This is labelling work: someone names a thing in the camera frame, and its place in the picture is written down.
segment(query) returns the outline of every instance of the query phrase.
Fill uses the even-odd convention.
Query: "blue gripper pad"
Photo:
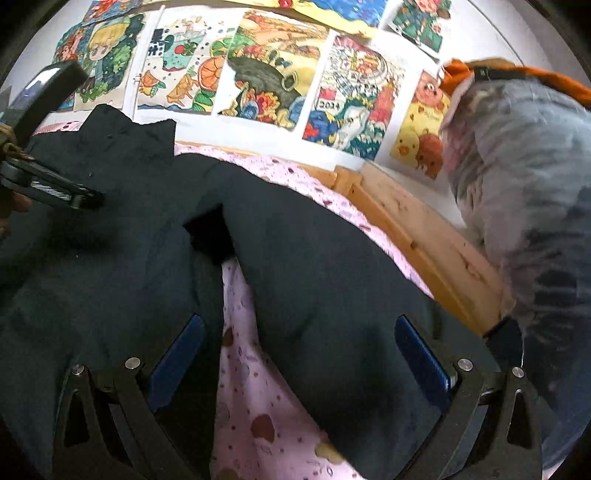
[[[150,375],[147,401],[152,412],[173,399],[204,338],[203,321],[199,315],[193,315]]]
[[[394,339],[427,401],[444,414],[452,403],[451,379],[405,315],[396,321]]]

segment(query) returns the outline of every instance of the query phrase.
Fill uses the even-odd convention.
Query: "metal bolt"
[[[513,372],[513,375],[515,375],[517,378],[525,377],[525,372],[519,367],[513,367],[513,370],[511,371]]]
[[[133,370],[135,368],[138,368],[140,363],[141,363],[141,360],[139,358],[137,358],[136,356],[133,356],[131,358],[128,358],[125,361],[125,368],[129,368],[130,370]]]
[[[77,376],[77,377],[78,377],[78,376],[79,376],[79,375],[80,375],[80,374],[81,374],[83,371],[84,371],[84,365],[77,364],[77,365],[74,365],[74,366],[72,367],[72,373],[73,373],[75,376]]]
[[[460,358],[457,361],[457,366],[459,366],[464,372],[469,372],[474,368],[474,364],[470,362],[467,358]]]

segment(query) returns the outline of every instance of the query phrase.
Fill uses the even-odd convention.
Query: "paper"
[[[404,69],[347,37],[337,37],[322,74],[304,140],[374,160]]]
[[[223,11],[199,7],[166,11],[148,48],[138,108],[211,113],[236,24]]]
[[[82,25],[104,22],[141,6],[142,0],[93,0],[88,12],[82,19]]]
[[[330,27],[371,38],[387,0],[235,0],[255,7],[289,8]]]
[[[437,60],[451,7],[451,0],[403,0],[388,26]]]
[[[324,27],[248,11],[228,52],[234,98],[220,113],[293,129],[326,37]]]
[[[122,108],[131,59],[144,27],[146,14],[118,17],[94,25],[82,68],[89,75],[76,91],[74,111],[92,110],[108,103]]]
[[[449,102],[437,80],[423,72],[390,156],[435,180],[443,167],[439,127]]]
[[[64,33],[57,43],[56,51],[53,54],[53,62],[59,61],[76,60],[82,65],[82,59],[86,51],[86,46],[90,40],[90,34],[92,33],[92,26],[83,27],[82,24],[77,24],[71,27],[66,33]],[[66,110],[74,107],[74,93],[72,93],[68,99],[60,105],[57,109]]]

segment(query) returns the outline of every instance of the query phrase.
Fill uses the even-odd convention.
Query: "anime character drawing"
[[[92,27],[83,27],[81,24],[74,25],[64,33],[56,45],[53,55],[53,63],[58,61],[76,60],[82,65],[82,59],[86,46],[92,33]],[[65,110],[74,107],[74,93],[57,109]]]
[[[403,0],[390,27],[437,57],[443,43],[441,21],[451,18],[451,0]]]
[[[123,106],[124,79],[137,46],[137,36],[144,27],[144,14],[119,17],[95,26],[82,61],[82,68],[89,75],[76,94],[74,109],[87,110],[102,96],[121,87],[116,99],[111,99],[115,108]]]
[[[104,22],[141,5],[142,0],[93,0],[82,19],[82,25]]]

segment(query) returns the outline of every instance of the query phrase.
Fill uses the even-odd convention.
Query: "hair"
[[[125,30],[127,30],[128,26],[129,23],[120,22],[114,25],[105,25],[103,27],[100,27],[94,33],[94,35],[92,35],[92,38],[90,39],[90,42],[88,44],[88,49],[92,50],[97,46],[113,48],[119,43],[121,38],[124,36]]]

